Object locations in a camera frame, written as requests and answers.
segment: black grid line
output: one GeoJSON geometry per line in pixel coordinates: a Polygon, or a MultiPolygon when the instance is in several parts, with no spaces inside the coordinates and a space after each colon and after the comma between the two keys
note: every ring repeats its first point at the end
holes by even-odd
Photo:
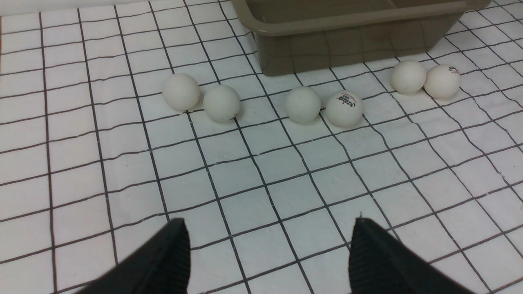
{"type": "MultiPolygon", "coordinates": [[[[42,13],[38,14],[38,18],[40,21],[40,38],[43,42],[43,30],[42,30],[42,13]]],[[[42,67],[45,68],[45,59],[42,58],[42,67]]],[[[49,140],[49,116],[47,113],[47,92],[46,92],[47,84],[46,84],[46,75],[45,70],[43,70],[43,90],[44,90],[44,108],[45,108],[45,118],[46,118],[46,139],[49,140]]],[[[47,176],[48,179],[48,185],[49,185],[49,228],[50,228],[50,236],[51,236],[51,266],[53,271],[53,289],[56,291],[58,289],[58,279],[56,276],[56,249],[55,249],[55,241],[54,241],[54,214],[53,214],[53,189],[52,189],[52,181],[51,181],[51,152],[49,143],[46,143],[46,155],[47,155],[47,172],[49,173],[47,176]]]]}
{"type": "MultiPolygon", "coordinates": [[[[82,18],[81,18],[81,15],[80,15],[80,10],[78,9],[77,10],[77,13],[78,13],[78,19],[80,21],[80,23],[82,22],[82,18]]],[[[82,40],[84,39],[84,30],[83,30],[83,27],[82,25],[80,24],[80,34],[82,36],[82,40]]],[[[104,183],[104,196],[105,196],[105,204],[106,204],[106,207],[107,207],[107,218],[109,220],[109,227],[112,229],[111,230],[111,241],[112,241],[112,252],[113,252],[113,257],[115,259],[115,264],[118,264],[118,253],[116,251],[116,238],[115,238],[115,233],[114,233],[114,226],[112,224],[112,216],[111,216],[111,203],[109,201],[109,193],[107,192],[108,188],[107,188],[107,176],[106,176],[106,173],[105,173],[105,165],[104,165],[104,162],[103,162],[103,152],[102,152],[102,148],[101,148],[101,144],[100,144],[100,134],[98,132],[98,121],[96,120],[96,109],[95,109],[95,105],[94,105],[94,96],[93,96],[93,88],[92,88],[92,83],[90,82],[90,72],[89,72],[89,64],[87,63],[87,49],[85,48],[85,42],[83,42],[83,49],[84,49],[84,58],[86,59],[85,61],[85,70],[86,70],[86,74],[87,74],[87,80],[88,80],[88,88],[89,88],[89,97],[90,97],[90,100],[91,100],[91,111],[93,113],[93,123],[94,123],[94,126],[95,126],[95,134],[96,134],[96,143],[97,143],[97,147],[98,147],[98,156],[100,158],[100,172],[101,172],[101,175],[102,175],[102,181],[104,183]]]]}

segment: white ping pong ball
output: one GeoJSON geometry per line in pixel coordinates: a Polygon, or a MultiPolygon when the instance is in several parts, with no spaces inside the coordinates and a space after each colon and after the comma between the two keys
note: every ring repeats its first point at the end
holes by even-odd
{"type": "Polygon", "coordinates": [[[289,92],[285,99],[284,107],[285,112],[292,121],[308,124],[320,113],[322,102],[315,90],[301,86],[289,92]]]}
{"type": "Polygon", "coordinates": [[[240,112],[241,104],[238,93],[227,85],[212,87],[203,96],[203,109],[215,122],[233,119],[240,112]]]}
{"type": "Polygon", "coordinates": [[[434,99],[450,99],[460,86],[459,71],[454,66],[441,64],[428,71],[424,88],[434,99]]]}
{"type": "Polygon", "coordinates": [[[196,80],[184,73],[171,75],[164,83],[162,94],[170,108],[185,111],[193,108],[200,99],[196,80]]]}
{"type": "Polygon", "coordinates": [[[325,110],[327,118],[333,125],[349,128],[363,116],[363,101],[356,93],[343,90],[329,99],[325,110]]]}
{"type": "Polygon", "coordinates": [[[398,63],[391,73],[391,85],[401,94],[412,95],[421,90],[427,78],[425,67],[415,60],[398,63]]]}

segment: grid pattern surface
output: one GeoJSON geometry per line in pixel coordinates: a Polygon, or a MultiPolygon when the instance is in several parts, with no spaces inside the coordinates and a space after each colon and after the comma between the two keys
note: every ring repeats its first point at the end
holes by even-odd
{"type": "Polygon", "coordinates": [[[360,214],[474,292],[523,292],[521,0],[409,57],[462,72],[452,101],[393,91],[398,59],[269,78],[253,44],[228,1],[4,17],[1,292],[73,293],[183,217],[189,293],[347,294],[360,214]],[[242,113],[173,112],[175,72],[234,87],[242,113]],[[359,93],[364,119],[294,124],[299,85],[359,93]]]}

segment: white tile square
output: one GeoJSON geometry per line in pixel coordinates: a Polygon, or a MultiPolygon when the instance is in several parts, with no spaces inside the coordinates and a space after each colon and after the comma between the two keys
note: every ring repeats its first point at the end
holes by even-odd
{"type": "Polygon", "coordinates": [[[196,44],[200,42],[200,39],[196,34],[196,28],[193,26],[166,29],[162,30],[160,33],[162,34],[162,39],[167,47],[196,44]]]}
{"type": "Polygon", "coordinates": [[[126,154],[104,161],[109,191],[121,190],[130,185],[155,180],[151,155],[148,152],[126,154]]]}
{"type": "Polygon", "coordinates": [[[283,224],[299,258],[343,244],[326,209],[310,212],[283,224]]]}
{"type": "Polygon", "coordinates": [[[162,40],[157,31],[134,33],[123,36],[128,53],[162,48],[162,40]]]}
{"type": "Polygon", "coordinates": [[[242,129],[242,132],[253,155],[291,144],[279,121],[247,127],[242,129]]]}
{"type": "Polygon", "coordinates": [[[374,198],[393,226],[432,212],[411,183],[376,192],[374,198]]]}
{"type": "Polygon", "coordinates": [[[139,96],[155,95],[162,92],[165,80],[173,72],[170,69],[134,74],[134,84],[139,96]]]}
{"type": "Polygon", "coordinates": [[[336,137],[353,160],[386,150],[383,138],[370,127],[340,133],[336,137]]]}
{"type": "Polygon", "coordinates": [[[523,179],[521,169],[523,168],[523,152],[520,148],[495,153],[488,156],[503,178],[510,184],[517,183],[523,179]]]}
{"type": "Polygon", "coordinates": [[[505,186],[502,176],[494,170],[486,158],[464,163],[453,170],[474,197],[505,186]]]}
{"type": "Polygon", "coordinates": [[[76,167],[100,160],[96,134],[49,143],[51,171],[76,167]]]}
{"type": "Polygon", "coordinates": [[[521,59],[523,48],[516,42],[503,43],[490,47],[499,57],[506,62],[517,61],[521,59]]]}
{"type": "Polygon", "coordinates": [[[254,157],[266,183],[277,182],[305,173],[300,155],[293,147],[254,157]]]}
{"type": "Polygon", "coordinates": [[[227,21],[211,22],[196,25],[196,30],[202,41],[234,37],[234,33],[227,21]]]}
{"type": "Polygon", "coordinates": [[[44,95],[42,92],[0,99],[0,122],[44,116],[44,95]]]}
{"type": "Polygon", "coordinates": [[[363,100],[365,118],[370,123],[396,119],[405,115],[397,101],[390,94],[382,94],[363,100]]]}
{"type": "Polygon", "coordinates": [[[96,105],[96,122],[99,130],[141,122],[136,99],[121,99],[111,103],[96,105]]]}
{"type": "Polygon", "coordinates": [[[312,177],[327,203],[343,201],[367,192],[349,163],[315,172],[312,177]]]}
{"type": "Polygon", "coordinates": [[[436,108],[437,105],[424,91],[418,91],[412,95],[404,95],[398,92],[392,93],[394,99],[400,103],[403,110],[408,114],[416,114],[419,111],[436,108]]]}
{"type": "Polygon", "coordinates": [[[512,40],[523,38],[523,24],[518,21],[508,22],[497,26],[512,40]]]}
{"type": "Polygon", "coordinates": [[[42,50],[20,51],[0,56],[1,74],[42,69],[42,50]]]}
{"type": "Polygon", "coordinates": [[[247,101],[242,102],[242,110],[238,114],[238,124],[241,127],[244,126],[250,126],[250,125],[257,125],[261,124],[267,121],[276,120],[278,117],[276,116],[274,110],[272,109],[272,105],[270,101],[265,97],[260,97],[256,99],[250,99],[247,101]]]}
{"type": "Polygon", "coordinates": [[[458,250],[434,216],[397,228],[396,233],[407,248],[426,261],[458,250]]]}
{"type": "Polygon", "coordinates": [[[264,188],[223,199],[221,204],[232,234],[278,221],[264,188]]]}
{"type": "Polygon", "coordinates": [[[81,41],[82,33],[79,24],[43,29],[44,46],[55,46],[81,41]]]}
{"type": "Polygon", "coordinates": [[[462,248],[499,233],[499,229],[475,201],[469,201],[438,215],[462,248]]]}
{"type": "Polygon", "coordinates": [[[295,261],[279,224],[235,237],[234,243],[247,277],[295,261]]]}
{"type": "Polygon", "coordinates": [[[384,137],[389,148],[396,148],[405,144],[423,140],[425,136],[419,127],[407,118],[401,118],[374,126],[384,137]]]}
{"type": "Polygon", "coordinates": [[[241,279],[242,274],[229,240],[191,252],[189,293],[220,288],[241,279]]]}
{"type": "Polygon", "coordinates": [[[519,112],[502,118],[497,121],[497,123],[505,130],[508,134],[516,141],[518,144],[523,143],[523,130],[519,128],[519,125],[523,122],[523,113],[519,112]]]}
{"type": "Polygon", "coordinates": [[[225,20],[218,3],[189,6],[189,12],[195,24],[225,20]]]}
{"type": "Polygon", "coordinates": [[[5,15],[2,17],[2,33],[40,29],[40,17],[37,13],[5,15]]]}
{"type": "Polygon", "coordinates": [[[428,142],[395,149],[393,153],[410,178],[417,178],[447,166],[428,142]]]}
{"type": "Polygon", "coordinates": [[[0,186],[0,220],[49,208],[46,176],[0,186]]]}
{"type": "Polygon", "coordinates": [[[46,61],[46,67],[65,63],[84,62],[84,47],[81,43],[45,47],[44,59],[46,61]]]}
{"type": "Polygon", "coordinates": [[[46,120],[35,118],[3,125],[0,128],[0,138],[0,152],[45,144],[46,120]]]}
{"type": "Polygon", "coordinates": [[[463,54],[470,58],[472,62],[474,62],[474,64],[481,69],[486,69],[504,63],[501,58],[492,52],[491,48],[476,49],[464,52],[463,54]]]}
{"type": "Polygon", "coordinates": [[[467,189],[449,169],[417,179],[414,185],[435,211],[471,198],[467,189]]]}
{"type": "Polygon", "coordinates": [[[51,175],[51,181],[54,206],[104,193],[100,163],[54,173],[51,175]]]}
{"type": "Polygon", "coordinates": [[[77,137],[95,131],[93,109],[90,107],[49,115],[48,124],[49,140],[77,137]]]}
{"type": "Polygon", "coordinates": [[[89,78],[91,81],[111,80],[114,77],[129,75],[127,58],[123,55],[89,60],[89,78]]]}
{"type": "Polygon", "coordinates": [[[47,173],[45,145],[13,151],[0,156],[0,183],[8,183],[47,173]]]}
{"type": "Polygon", "coordinates": [[[0,260],[15,258],[51,247],[49,212],[41,212],[0,223],[0,260]]]}
{"type": "Polygon", "coordinates": [[[60,9],[54,11],[44,11],[41,14],[42,26],[44,28],[63,26],[78,23],[77,9],[60,9]]]}
{"type": "Polygon", "coordinates": [[[502,236],[465,251],[465,255],[491,289],[519,279],[523,273],[523,259],[502,236]]]}
{"type": "Polygon", "coordinates": [[[254,293],[307,293],[309,287],[297,265],[291,265],[249,281],[254,293]]]}
{"type": "Polygon", "coordinates": [[[43,91],[43,72],[33,71],[18,74],[3,75],[0,79],[2,96],[25,95],[43,91]]]}
{"type": "Polygon", "coordinates": [[[474,293],[487,293],[487,288],[463,254],[454,254],[433,263],[433,266],[474,293]]]}
{"type": "Polygon", "coordinates": [[[115,266],[110,234],[56,249],[58,289],[98,278],[115,266]]]}
{"type": "Polygon", "coordinates": [[[300,125],[290,119],[284,119],[282,122],[294,144],[331,135],[331,132],[320,117],[317,117],[310,125],[300,125]]]}
{"type": "Polygon", "coordinates": [[[523,84],[521,74],[516,72],[510,65],[498,66],[486,70],[484,73],[488,78],[492,79],[501,90],[523,84]]]}
{"type": "Polygon", "coordinates": [[[410,118],[421,127],[428,138],[459,129],[459,125],[441,109],[410,115],[410,118]]]}
{"type": "Polygon", "coordinates": [[[73,86],[81,83],[87,83],[85,63],[60,65],[46,69],[47,89],[73,86]]]}
{"type": "Polygon", "coordinates": [[[169,61],[164,49],[142,51],[128,54],[133,73],[164,70],[169,68],[169,61]]]}
{"type": "Polygon", "coordinates": [[[2,54],[10,52],[36,49],[42,46],[40,30],[24,31],[5,34],[5,28],[2,28],[2,54]]]}
{"type": "Polygon", "coordinates": [[[253,73],[253,69],[245,56],[214,60],[212,65],[220,80],[253,73]]]}
{"type": "Polygon", "coordinates": [[[161,181],[168,211],[187,209],[216,199],[205,170],[161,181]]]}
{"type": "Polygon", "coordinates": [[[116,5],[116,10],[118,11],[118,17],[126,18],[128,16],[150,12],[151,8],[147,2],[138,2],[116,5]]]}
{"type": "Polygon", "coordinates": [[[146,13],[131,17],[119,18],[122,34],[129,35],[131,33],[152,31],[157,29],[154,22],[153,14],[146,13]]]}
{"type": "Polygon", "coordinates": [[[483,42],[470,31],[455,33],[445,38],[459,50],[468,50],[484,46],[483,42]]]}
{"type": "Polygon", "coordinates": [[[145,125],[152,148],[194,139],[187,115],[154,120],[145,125]]]}
{"type": "Polygon", "coordinates": [[[203,168],[196,142],[186,142],[153,151],[158,176],[171,177],[203,168]]]}
{"type": "Polygon", "coordinates": [[[154,15],[156,16],[156,22],[160,29],[179,28],[192,25],[189,13],[185,7],[155,12],[154,15]]]}
{"type": "Polygon", "coordinates": [[[488,115],[479,108],[479,105],[471,99],[444,106],[444,109],[464,128],[479,125],[490,120],[488,115]]]}
{"type": "Polygon", "coordinates": [[[268,187],[282,219],[318,208],[323,205],[308,176],[302,176],[268,187]]]}
{"type": "Polygon", "coordinates": [[[243,54],[242,48],[234,38],[209,41],[203,45],[211,60],[243,54]]]}
{"type": "Polygon", "coordinates": [[[220,197],[262,185],[251,159],[217,164],[209,167],[209,172],[220,197]]]}
{"type": "Polygon", "coordinates": [[[346,89],[358,93],[362,99],[377,96],[378,94],[385,92],[383,86],[372,73],[366,73],[342,80],[342,84],[346,89]]]}
{"type": "Polygon", "coordinates": [[[166,223],[165,216],[157,216],[138,224],[117,229],[115,231],[115,243],[118,262],[121,263],[122,260],[134,253],[166,223]]]}
{"type": "Polygon", "coordinates": [[[507,148],[514,144],[508,134],[493,122],[466,129],[465,134],[474,145],[485,153],[507,148]]]}
{"type": "Polygon", "coordinates": [[[12,294],[52,293],[53,268],[51,251],[31,255],[0,266],[2,289],[12,294]]]}
{"type": "Polygon", "coordinates": [[[477,97],[475,101],[491,118],[497,119],[511,114],[514,112],[514,109],[520,107],[516,102],[508,100],[503,93],[495,92],[490,95],[477,97]]]}
{"type": "Polygon", "coordinates": [[[85,41],[85,52],[88,59],[124,55],[123,42],[120,36],[85,41]]]}
{"type": "Polygon", "coordinates": [[[300,83],[294,75],[265,76],[259,75],[259,79],[269,95],[284,92],[299,87],[300,83]]]}
{"type": "Polygon", "coordinates": [[[97,21],[115,18],[114,6],[82,7],[80,8],[82,21],[97,21]]]}
{"type": "Polygon", "coordinates": [[[238,131],[200,139],[200,146],[208,165],[249,156],[242,135],[238,131]]]}
{"type": "Polygon", "coordinates": [[[101,131],[100,147],[104,159],[113,159],[124,153],[148,150],[143,125],[132,124],[101,131]]]}
{"type": "Polygon", "coordinates": [[[355,161],[354,167],[370,191],[407,180],[407,176],[390,153],[355,161]]]}
{"type": "Polygon", "coordinates": [[[332,206],[331,212],[348,241],[352,239],[354,224],[360,216],[372,219],[384,229],[389,228],[387,220],[369,195],[332,206]]]}
{"type": "Polygon", "coordinates": [[[105,196],[54,209],[53,225],[57,245],[109,230],[105,196]]]}
{"type": "Polygon", "coordinates": [[[210,84],[216,82],[216,76],[212,70],[211,64],[209,62],[199,62],[198,64],[186,65],[178,67],[175,70],[176,73],[186,73],[198,82],[198,84],[210,84]]]}
{"type": "Polygon", "coordinates": [[[511,189],[489,194],[478,201],[503,231],[523,224],[521,200],[511,189]]]}
{"type": "Polygon", "coordinates": [[[173,218],[184,218],[190,232],[191,247],[203,246],[229,236],[224,217],[217,202],[187,211],[172,213],[173,218]]]}
{"type": "Polygon", "coordinates": [[[350,293],[347,265],[349,251],[339,248],[302,261],[302,266],[316,293],[350,293]]]}

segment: ping pong ball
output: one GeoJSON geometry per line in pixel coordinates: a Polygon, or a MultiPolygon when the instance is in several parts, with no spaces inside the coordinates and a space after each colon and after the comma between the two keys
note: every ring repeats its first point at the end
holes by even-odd
{"type": "Polygon", "coordinates": [[[301,86],[289,92],[284,107],[292,121],[307,124],[318,116],[322,102],[315,90],[301,86]]]}
{"type": "Polygon", "coordinates": [[[425,91],[435,99],[450,99],[461,86],[461,75],[451,65],[434,66],[427,73],[425,91]]]}
{"type": "Polygon", "coordinates": [[[215,122],[233,119],[240,112],[240,107],[240,96],[227,85],[215,86],[203,96],[203,109],[215,122]]]}
{"type": "Polygon", "coordinates": [[[391,73],[391,85],[401,94],[411,95],[419,91],[427,78],[427,70],[415,60],[398,63],[391,73]]]}
{"type": "Polygon", "coordinates": [[[178,73],[171,75],[165,81],[162,94],[170,108],[185,111],[198,103],[200,87],[192,76],[178,73]]]}
{"type": "Polygon", "coordinates": [[[327,118],[333,125],[349,128],[363,116],[363,102],[356,93],[343,90],[329,99],[325,110],[327,118]]]}

